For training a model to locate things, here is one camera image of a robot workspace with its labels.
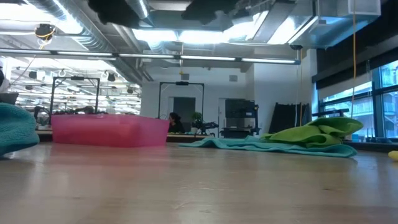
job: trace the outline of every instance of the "green plant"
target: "green plant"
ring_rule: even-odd
[[[202,114],[199,112],[194,112],[192,115],[192,127],[200,129],[203,124]]]

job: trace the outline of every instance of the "window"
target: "window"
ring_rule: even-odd
[[[383,88],[398,85],[397,69],[398,60],[380,67],[381,86]]]
[[[387,138],[398,138],[398,91],[383,94],[384,134]]]
[[[359,85],[357,87],[355,87],[355,95],[356,94],[360,94],[360,93],[366,93],[372,90],[372,82],[367,82],[367,83],[363,83],[362,85]],[[333,101],[333,100],[338,100],[338,99],[342,99],[344,97],[348,97],[348,96],[352,96],[353,95],[353,89],[350,88],[349,90],[345,90],[342,91],[341,93],[337,93],[335,95],[331,95],[329,97],[326,97],[324,99],[324,102],[329,102],[329,101]]]
[[[351,110],[351,101],[346,101],[342,103],[336,103],[332,105],[326,105],[325,111],[349,109]],[[351,112],[345,113],[346,117],[351,116]],[[357,131],[355,134],[365,138],[367,136],[371,137],[372,133],[374,136],[374,121],[373,121],[373,100],[371,97],[362,98],[354,101],[354,113],[353,118],[363,123],[363,129]]]

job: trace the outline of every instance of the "plastic bin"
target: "plastic bin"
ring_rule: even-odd
[[[53,141],[91,146],[164,146],[169,122],[134,115],[53,115]]]

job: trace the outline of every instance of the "teal fabric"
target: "teal fabric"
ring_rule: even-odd
[[[180,144],[183,147],[217,147],[219,149],[235,149],[260,152],[284,152],[310,156],[351,157],[356,155],[356,150],[351,146],[337,144],[328,147],[306,148],[293,144],[266,143],[258,138],[248,136],[246,139],[218,139],[205,138],[204,140]]]
[[[0,156],[39,143],[36,120],[26,110],[0,103]]]

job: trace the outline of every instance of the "green cloth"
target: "green cloth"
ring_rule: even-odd
[[[0,103],[0,156],[39,143],[36,120],[26,110]]]
[[[265,142],[297,144],[303,147],[327,147],[341,144],[341,138],[363,128],[355,119],[318,118],[304,126],[289,128],[275,134],[264,134]]]
[[[218,139],[205,138],[189,144],[180,144],[183,147],[217,147],[219,149],[235,149],[260,152],[285,152],[311,156],[351,157],[356,150],[351,146],[336,144],[328,147],[306,148],[294,144],[266,143],[261,139],[248,136],[246,139]]]

